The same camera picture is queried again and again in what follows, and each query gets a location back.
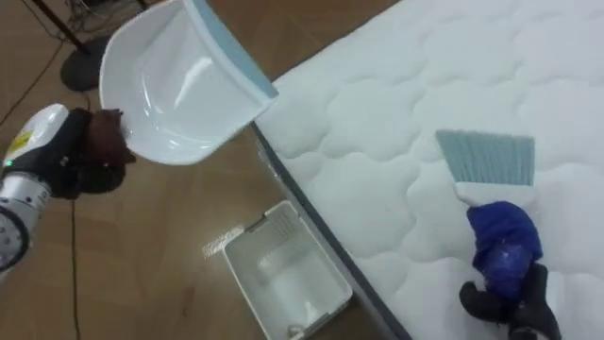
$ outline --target white dustpan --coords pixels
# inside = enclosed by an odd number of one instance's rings
[[[277,91],[204,0],[172,0],[122,26],[100,73],[101,106],[124,111],[126,143],[154,162],[205,159]]]

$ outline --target blue cloth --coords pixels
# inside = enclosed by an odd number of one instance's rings
[[[530,265],[544,255],[532,220],[505,201],[472,207],[467,217],[476,235],[472,265],[484,276],[487,291],[518,300]]]

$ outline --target mattress border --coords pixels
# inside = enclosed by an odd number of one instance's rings
[[[277,156],[275,150],[273,150],[269,142],[266,140],[256,122],[252,122],[251,126],[260,141],[260,145],[262,146],[268,161],[270,162],[269,165],[272,165],[273,170],[281,179],[282,184],[292,193],[294,198],[297,200],[297,203],[299,203],[299,205],[305,210],[311,222],[316,226],[318,231],[321,233],[321,236],[323,236],[335,255],[341,260],[342,264],[345,266],[345,269],[352,276],[352,279],[355,280],[356,285],[359,286],[363,293],[367,296],[368,302],[372,304],[375,310],[379,313],[380,317],[382,317],[389,331],[395,336],[396,339],[412,340],[407,330],[403,327],[403,325],[400,324],[400,322],[398,322],[390,308],[386,306],[378,292],[376,292],[369,280],[357,267],[350,255],[348,255],[347,251],[344,249],[342,244],[340,244],[319,212],[314,209],[306,195],[302,192],[302,189],[300,189],[292,175]]]

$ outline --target brown cloth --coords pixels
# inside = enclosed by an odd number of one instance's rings
[[[88,125],[84,156],[88,161],[125,165],[136,161],[126,147],[121,110],[99,110]]]

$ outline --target stand base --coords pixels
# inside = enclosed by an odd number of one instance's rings
[[[90,55],[75,50],[63,62],[63,66],[60,68],[60,79],[69,90],[84,92],[98,87],[101,61],[109,39],[110,36],[107,36],[84,42]]]

